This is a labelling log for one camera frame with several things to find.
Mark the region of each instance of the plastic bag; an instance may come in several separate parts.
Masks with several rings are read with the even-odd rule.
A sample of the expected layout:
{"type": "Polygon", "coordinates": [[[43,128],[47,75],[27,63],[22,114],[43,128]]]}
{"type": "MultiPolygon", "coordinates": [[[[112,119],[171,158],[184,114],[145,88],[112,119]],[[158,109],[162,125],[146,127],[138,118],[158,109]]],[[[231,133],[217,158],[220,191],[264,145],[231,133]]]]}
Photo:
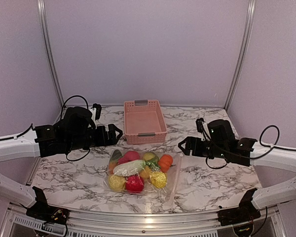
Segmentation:
{"type": "Polygon", "coordinates": [[[105,187],[119,193],[157,194],[174,199],[181,168],[179,154],[115,150],[111,154],[105,187]]]}

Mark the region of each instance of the white marble surface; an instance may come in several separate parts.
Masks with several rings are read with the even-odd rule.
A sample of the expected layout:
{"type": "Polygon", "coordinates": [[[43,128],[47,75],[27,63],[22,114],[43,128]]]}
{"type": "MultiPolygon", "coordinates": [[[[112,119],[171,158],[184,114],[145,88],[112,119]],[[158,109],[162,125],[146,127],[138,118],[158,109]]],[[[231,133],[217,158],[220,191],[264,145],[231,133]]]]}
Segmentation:
{"type": "MultiPolygon", "coordinates": [[[[44,190],[50,204],[64,207],[122,213],[176,213],[218,209],[238,205],[246,190],[260,187],[252,167],[228,164],[212,170],[204,158],[183,157],[174,202],[164,203],[154,196],[137,196],[107,191],[103,178],[110,154],[114,149],[134,149],[161,153],[180,153],[177,144],[187,136],[199,136],[195,120],[206,122],[228,119],[223,109],[162,108],[168,134],[164,144],[127,145],[121,139],[116,146],[92,148],[91,153],[78,162],[66,161],[65,155],[42,158],[33,180],[33,186],[44,190]]],[[[99,123],[114,123],[124,130],[123,107],[102,109],[99,123]]],[[[78,158],[82,151],[70,153],[78,158]]],[[[209,161],[212,166],[224,160],[209,161]]]]}

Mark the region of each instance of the pink plastic basket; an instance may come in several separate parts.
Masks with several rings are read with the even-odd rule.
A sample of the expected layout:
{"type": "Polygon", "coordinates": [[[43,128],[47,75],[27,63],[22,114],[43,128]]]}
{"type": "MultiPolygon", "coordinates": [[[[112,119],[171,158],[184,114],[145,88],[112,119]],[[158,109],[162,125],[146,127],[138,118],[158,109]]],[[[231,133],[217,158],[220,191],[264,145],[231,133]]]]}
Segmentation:
{"type": "Polygon", "coordinates": [[[157,100],[124,102],[124,124],[127,144],[162,143],[167,126],[157,100]]]}

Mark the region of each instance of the orange pumpkin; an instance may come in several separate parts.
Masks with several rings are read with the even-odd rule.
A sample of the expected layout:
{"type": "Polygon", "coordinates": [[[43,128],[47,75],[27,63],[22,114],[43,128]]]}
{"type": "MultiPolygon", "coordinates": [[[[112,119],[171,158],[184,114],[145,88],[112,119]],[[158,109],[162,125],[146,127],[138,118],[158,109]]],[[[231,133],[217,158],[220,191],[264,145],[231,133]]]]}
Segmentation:
{"type": "Polygon", "coordinates": [[[116,166],[117,166],[117,162],[110,162],[109,163],[108,171],[110,172],[110,174],[114,174],[113,170],[116,166]]]}
{"type": "Polygon", "coordinates": [[[170,166],[173,163],[173,158],[170,155],[163,155],[158,161],[158,165],[163,173],[168,172],[170,166]]]}

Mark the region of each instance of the gray basket handle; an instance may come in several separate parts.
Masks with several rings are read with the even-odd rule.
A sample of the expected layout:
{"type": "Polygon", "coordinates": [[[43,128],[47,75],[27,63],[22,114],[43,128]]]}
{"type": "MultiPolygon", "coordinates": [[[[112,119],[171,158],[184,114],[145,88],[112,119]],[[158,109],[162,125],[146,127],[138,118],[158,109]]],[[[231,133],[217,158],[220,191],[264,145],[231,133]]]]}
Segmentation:
{"type": "Polygon", "coordinates": [[[154,132],[150,133],[138,133],[139,137],[154,137],[156,134],[154,132]]]}
{"type": "Polygon", "coordinates": [[[135,105],[136,106],[142,106],[142,105],[147,105],[148,100],[135,100],[135,105]]]}

